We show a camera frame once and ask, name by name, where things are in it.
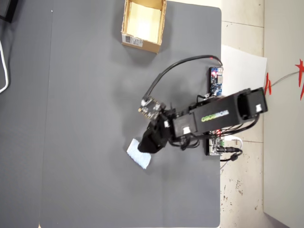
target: tiled floor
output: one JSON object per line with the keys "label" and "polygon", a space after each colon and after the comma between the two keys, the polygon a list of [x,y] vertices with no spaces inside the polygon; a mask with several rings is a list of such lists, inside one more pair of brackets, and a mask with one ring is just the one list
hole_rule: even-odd
{"label": "tiled floor", "polygon": [[[264,0],[176,1],[221,8],[222,44],[264,55]],[[244,154],[221,170],[219,227],[285,227],[263,212],[263,118],[238,136],[245,141]]]}

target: table surface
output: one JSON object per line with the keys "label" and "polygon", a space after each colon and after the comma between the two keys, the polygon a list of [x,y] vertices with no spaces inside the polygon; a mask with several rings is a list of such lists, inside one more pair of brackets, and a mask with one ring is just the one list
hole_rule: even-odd
{"label": "table surface", "polygon": [[[144,171],[125,150],[147,127],[137,109],[159,72],[220,56],[220,10],[168,2],[157,55],[121,44],[123,10],[123,0],[28,0],[5,28],[15,26],[14,41],[0,33],[11,58],[0,95],[1,225],[218,226],[218,157],[167,146]],[[214,64],[178,66],[152,95],[186,107],[205,94]]]}

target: barcode label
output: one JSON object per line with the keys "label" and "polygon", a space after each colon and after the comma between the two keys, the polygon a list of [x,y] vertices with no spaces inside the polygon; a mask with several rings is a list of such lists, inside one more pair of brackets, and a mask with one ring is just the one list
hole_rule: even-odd
{"label": "barcode label", "polygon": [[124,34],[122,34],[122,37],[123,37],[123,43],[132,44],[132,45],[139,46],[139,47],[143,46],[143,40],[142,39],[127,36],[127,35],[124,35]]}

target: cardboard box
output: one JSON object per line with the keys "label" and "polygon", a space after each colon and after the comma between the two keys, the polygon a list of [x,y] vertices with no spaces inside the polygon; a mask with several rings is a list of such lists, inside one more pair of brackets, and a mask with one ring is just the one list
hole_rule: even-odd
{"label": "cardboard box", "polygon": [[166,0],[125,0],[122,44],[158,53],[166,7]]}

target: microcontroller board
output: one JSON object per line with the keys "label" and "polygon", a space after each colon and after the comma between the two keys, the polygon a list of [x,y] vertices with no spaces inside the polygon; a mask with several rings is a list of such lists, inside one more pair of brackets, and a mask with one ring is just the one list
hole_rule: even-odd
{"label": "microcontroller board", "polygon": [[147,101],[142,101],[141,107],[138,109],[138,111],[149,120],[156,120],[161,108],[161,103],[149,96]]}
{"label": "microcontroller board", "polygon": [[210,93],[213,96],[222,95],[223,68],[210,68]]}

